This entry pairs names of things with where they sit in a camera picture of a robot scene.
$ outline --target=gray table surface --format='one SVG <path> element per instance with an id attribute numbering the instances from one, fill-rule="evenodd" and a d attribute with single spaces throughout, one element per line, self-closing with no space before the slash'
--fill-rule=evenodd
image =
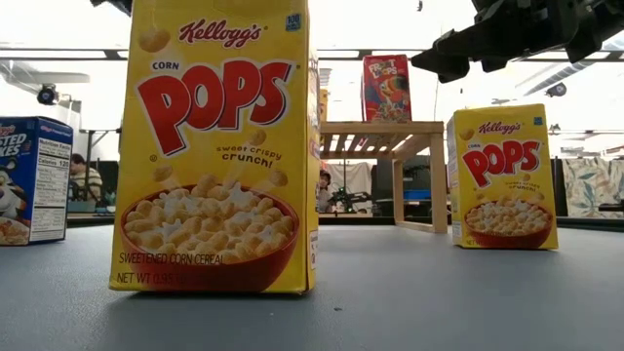
<path id="1" fill-rule="evenodd" d="M 469 251 L 390 226 L 322 227 L 305 296 L 107 288 L 111 226 L 0 248 L 0 350 L 624 350 L 624 234 Z"/>

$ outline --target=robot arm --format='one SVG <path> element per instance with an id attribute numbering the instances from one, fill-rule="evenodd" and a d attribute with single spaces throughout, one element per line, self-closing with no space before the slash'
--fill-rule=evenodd
<path id="1" fill-rule="evenodd" d="M 411 65 L 438 74 L 441 83 L 468 74 L 469 60 L 484 72 L 544 51 L 564 48 L 575 63 L 624 29 L 624 0 L 473 0 L 475 24 L 451 30 Z"/>

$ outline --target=cereal box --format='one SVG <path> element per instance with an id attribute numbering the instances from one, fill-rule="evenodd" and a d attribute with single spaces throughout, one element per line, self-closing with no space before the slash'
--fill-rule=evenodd
<path id="1" fill-rule="evenodd" d="M 328 102 L 330 92 L 327 89 L 321 89 L 321 96 L 319 98 L 319 113 L 321 122 L 328 121 Z"/>
<path id="2" fill-rule="evenodd" d="M 0 245 L 63 240 L 73 131 L 45 117 L 0 117 Z"/>
<path id="3" fill-rule="evenodd" d="M 544 106 L 459 110 L 447 133 L 453 242 L 556 249 Z"/>
<path id="4" fill-rule="evenodd" d="M 365 121 L 411 121 L 410 72 L 405 55 L 364 57 Z"/>
<path id="5" fill-rule="evenodd" d="M 312 289 L 307 1 L 138 1 L 131 43 L 111 289 Z"/>

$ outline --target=blue cereal box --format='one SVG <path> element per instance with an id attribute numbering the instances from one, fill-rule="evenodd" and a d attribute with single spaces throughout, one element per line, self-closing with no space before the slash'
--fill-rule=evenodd
<path id="1" fill-rule="evenodd" d="M 0 245 L 63 240 L 73 131 L 45 117 L 0 117 Z"/>

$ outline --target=person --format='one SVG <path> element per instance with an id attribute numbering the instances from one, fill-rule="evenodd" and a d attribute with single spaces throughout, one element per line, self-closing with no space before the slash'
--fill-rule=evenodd
<path id="1" fill-rule="evenodd" d="M 75 153 L 71 155 L 69 174 L 69 179 L 75 182 L 81 191 L 84 191 L 85 178 L 87 177 L 87 162 L 81 154 Z M 93 168 L 89 168 L 89 185 L 90 191 L 88 192 L 87 199 L 90 201 L 99 201 L 101 199 L 101 175 Z"/>
<path id="2" fill-rule="evenodd" d="M 332 175 L 325 170 L 321 170 L 319 179 L 319 197 L 317 199 L 317 207 L 320 214 L 330 214 L 333 212 L 333 205 L 330 201 L 332 195 L 328 190 L 330 184 L 332 184 Z"/>

